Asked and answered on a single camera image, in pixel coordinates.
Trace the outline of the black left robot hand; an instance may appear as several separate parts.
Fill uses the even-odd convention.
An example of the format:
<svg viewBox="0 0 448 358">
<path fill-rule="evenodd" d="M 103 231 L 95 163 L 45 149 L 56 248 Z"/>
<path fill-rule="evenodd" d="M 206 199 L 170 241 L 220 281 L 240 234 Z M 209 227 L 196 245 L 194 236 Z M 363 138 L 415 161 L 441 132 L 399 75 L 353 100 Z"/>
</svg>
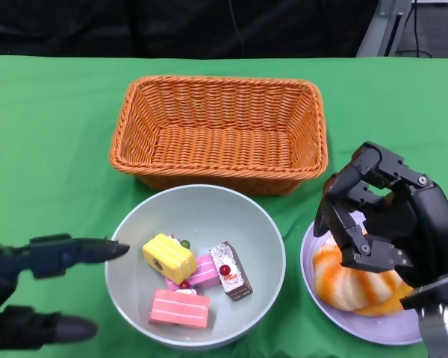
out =
<svg viewBox="0 0 448 358">
<path fill-rule="evenodd" d="M 68 233 L 40 236 L 28 245 L 0 245 L 0 350 L 39 350 L 44 345 L 92 339 L 98 328 L 85 318 L 62 313 L 37 313 L 33 307 L 8 306 L 19 275 L 61 277 L 77 264 L 104 263 L 129 251 L 129 245 L 109 239 L 74 238 Z"/>
</svg>

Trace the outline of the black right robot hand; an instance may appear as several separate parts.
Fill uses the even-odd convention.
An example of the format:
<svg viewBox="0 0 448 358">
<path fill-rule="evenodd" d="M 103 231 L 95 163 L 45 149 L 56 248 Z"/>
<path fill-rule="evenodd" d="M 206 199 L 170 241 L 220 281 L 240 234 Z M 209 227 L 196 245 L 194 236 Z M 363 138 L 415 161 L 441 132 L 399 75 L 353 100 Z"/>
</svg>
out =
<svg viewBox="0 0 448 358">
<path fill-rule="evenodd" d="M 372 142 L 324 184 L 315 237 L 331 233 L 342 266 L 394 270 L 414 288 L 448 275 L 448 200 L 427 175 Z"/>
</svg>

